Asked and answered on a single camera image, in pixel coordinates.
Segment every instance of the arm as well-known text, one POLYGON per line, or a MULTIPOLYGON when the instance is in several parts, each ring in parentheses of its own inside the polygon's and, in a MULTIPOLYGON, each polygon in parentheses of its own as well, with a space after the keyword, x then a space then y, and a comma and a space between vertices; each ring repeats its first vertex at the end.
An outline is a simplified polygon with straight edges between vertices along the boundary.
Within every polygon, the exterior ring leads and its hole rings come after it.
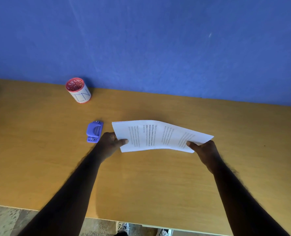
POLYGON ((289 235, 252 197, 226 166, 213 141, 201 146, 192 142, 193 149, 214 175, 220 197, 234 236, 289 235))
POLYGON ((104 133, 61 189, 18 236, 78 236, 100 164, 127 142, 127 139, 117 140, 115 133, 104 133))

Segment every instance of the stack of papers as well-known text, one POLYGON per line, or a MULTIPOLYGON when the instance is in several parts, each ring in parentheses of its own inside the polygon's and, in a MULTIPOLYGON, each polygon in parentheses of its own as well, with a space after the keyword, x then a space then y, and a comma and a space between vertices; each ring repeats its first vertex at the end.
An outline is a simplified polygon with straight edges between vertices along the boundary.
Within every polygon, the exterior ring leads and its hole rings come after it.
POLYGON ((193 153, 187 141, 198 145, 211 140, 213 136, 154 120, 112 122, 117 139, 128 139, 120 147, 122 152, 151 149, 172 149, 193 153))

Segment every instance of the sneaker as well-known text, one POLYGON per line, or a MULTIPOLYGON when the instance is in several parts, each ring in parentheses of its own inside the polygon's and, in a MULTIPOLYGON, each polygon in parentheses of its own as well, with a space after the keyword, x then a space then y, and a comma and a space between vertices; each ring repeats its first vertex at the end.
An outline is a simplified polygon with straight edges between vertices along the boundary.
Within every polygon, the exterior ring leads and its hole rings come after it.
POLYGON ((124 231, 129 235, 129 229, 129 223, 116 221, 116 233, 124 231))
POLYGON ((159 228, 157 229, 156 236, 172 236, 173 230, 166 229, 166 228, 159 228))

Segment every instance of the wooden desk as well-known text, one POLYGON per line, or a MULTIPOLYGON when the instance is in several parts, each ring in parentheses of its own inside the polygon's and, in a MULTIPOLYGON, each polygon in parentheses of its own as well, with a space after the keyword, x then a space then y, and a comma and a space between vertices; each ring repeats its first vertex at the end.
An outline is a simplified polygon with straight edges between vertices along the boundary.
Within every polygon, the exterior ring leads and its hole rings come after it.
MULTIPOLYGON (((0 80, 0 205, 39 210, 92 146, 86 127, 153 119, 214 135, 224 159, 291 234, 291 107, 0 80)), ((195 154, 117 151, 88 217, 231 235, 213 176, 195 154)))

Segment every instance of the left hand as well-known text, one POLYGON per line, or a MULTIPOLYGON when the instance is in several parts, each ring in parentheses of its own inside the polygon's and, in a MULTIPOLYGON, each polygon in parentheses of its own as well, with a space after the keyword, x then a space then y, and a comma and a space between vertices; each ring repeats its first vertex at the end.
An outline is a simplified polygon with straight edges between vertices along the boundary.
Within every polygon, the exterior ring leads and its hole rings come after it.
POLYGON ((128 143, 128 139, 117 140, 114 132, 105 132, 101 136, 98 143, 96 143, 92 152, 101 157, 104 161, 106 158, 110 157, 118 148, 128 143))

